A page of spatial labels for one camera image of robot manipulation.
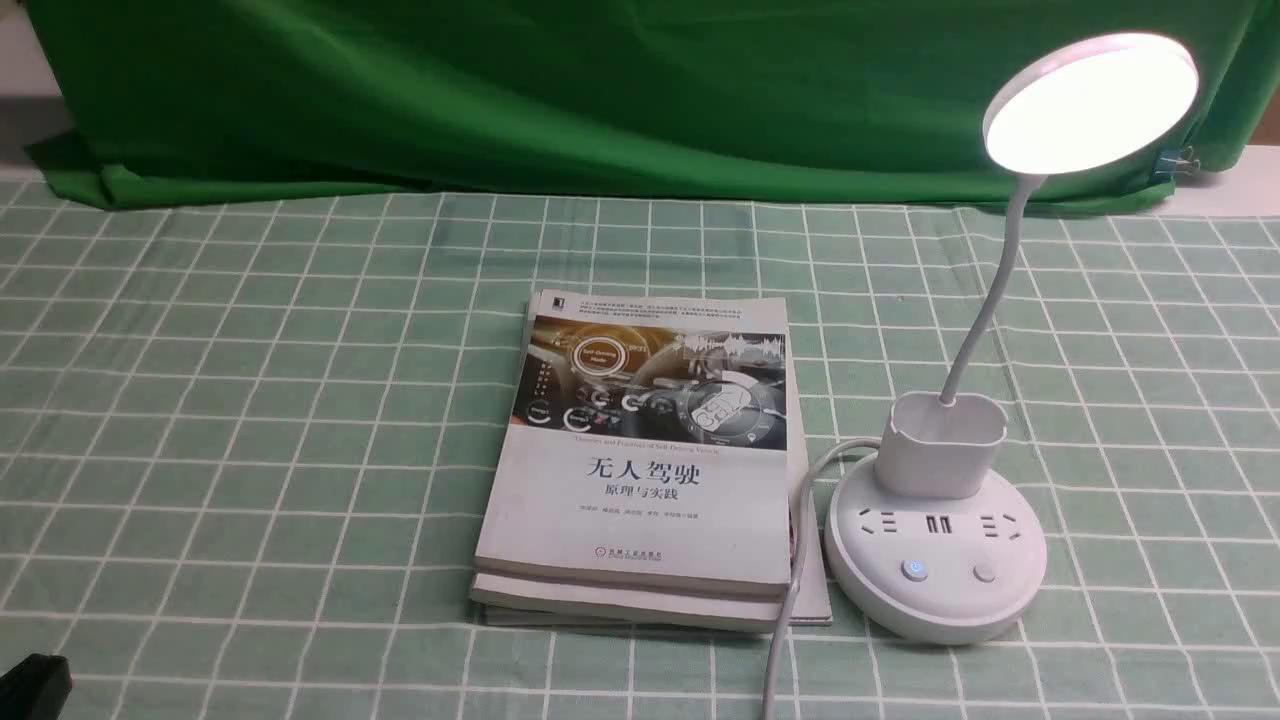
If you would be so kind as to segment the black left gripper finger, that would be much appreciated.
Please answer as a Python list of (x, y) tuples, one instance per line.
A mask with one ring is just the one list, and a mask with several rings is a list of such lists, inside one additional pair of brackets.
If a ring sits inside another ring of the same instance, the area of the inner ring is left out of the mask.
[(1, 678), (1, 719), (59, 719), (72, 688), (64, 656), (29, 653)]

